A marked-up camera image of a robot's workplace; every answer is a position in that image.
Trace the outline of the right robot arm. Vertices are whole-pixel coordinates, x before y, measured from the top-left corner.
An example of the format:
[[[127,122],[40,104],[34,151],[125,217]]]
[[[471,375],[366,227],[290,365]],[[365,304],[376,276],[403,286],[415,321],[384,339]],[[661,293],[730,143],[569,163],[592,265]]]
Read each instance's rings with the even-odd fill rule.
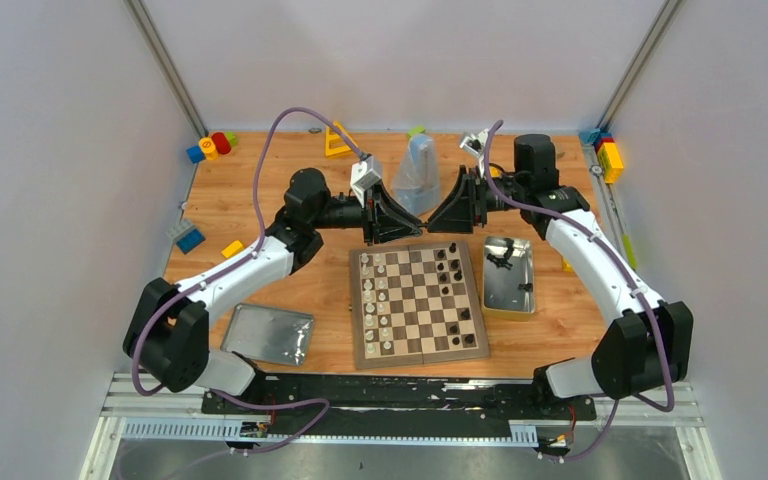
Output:
[[[603,234],[583,195],[561,184],[551,138],[516,137],[514,167],[498,176],[486,158],[491,142],[488,131],[462,137],[461,148],[478,164],[460,168],[452,191],[428,220],[428,231],[470,233],[485,225],[491,212],[519,210],[571,264],[607,325],[589,356],[535,370],[530,392],[535,411],[552,418],[573,397],[640,398],[685,379],[694,323],[690,309],[651,289]]]

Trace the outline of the wooden chess board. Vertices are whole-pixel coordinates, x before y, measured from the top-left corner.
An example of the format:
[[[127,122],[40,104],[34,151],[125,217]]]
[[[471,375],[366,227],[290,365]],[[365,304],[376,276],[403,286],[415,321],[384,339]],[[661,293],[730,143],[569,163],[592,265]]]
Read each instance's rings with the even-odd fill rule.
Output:
[[[489,356],[467,242],[354,249],[348,260],[356,369]]]

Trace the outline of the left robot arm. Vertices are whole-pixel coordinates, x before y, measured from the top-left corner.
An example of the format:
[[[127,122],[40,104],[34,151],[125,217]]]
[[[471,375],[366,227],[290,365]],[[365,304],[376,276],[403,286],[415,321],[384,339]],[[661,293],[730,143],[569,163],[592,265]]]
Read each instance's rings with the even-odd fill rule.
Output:
[[[123,350],[135,369],[180,392],[192,385],[227,393],[243,413],[258,411],[266,386],[241,355],[210,347],[209,330],[238,303],[304,267],[323,245],[323,229],[360,228],[367,244],[421,235],[424,223],[398,205],[379,178],[365,182],[359,196],[328,189],[323,173],[293,174],[263,238],[201,274],[172,284],[162,278],[143,289]]]

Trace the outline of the silver metal tin box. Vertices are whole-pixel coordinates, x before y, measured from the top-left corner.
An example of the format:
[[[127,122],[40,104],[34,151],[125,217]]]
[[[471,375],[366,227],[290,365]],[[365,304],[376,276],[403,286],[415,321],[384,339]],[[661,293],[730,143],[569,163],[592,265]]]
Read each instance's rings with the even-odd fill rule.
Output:
[[[492,252],[501,255],[505,244],[514,244],[511,270],[496,268],[486,259]],[[487,236],[483,243],[482,311],[504,320],[524,322],[536,311],[535,275],[532,244],[527,239]]]

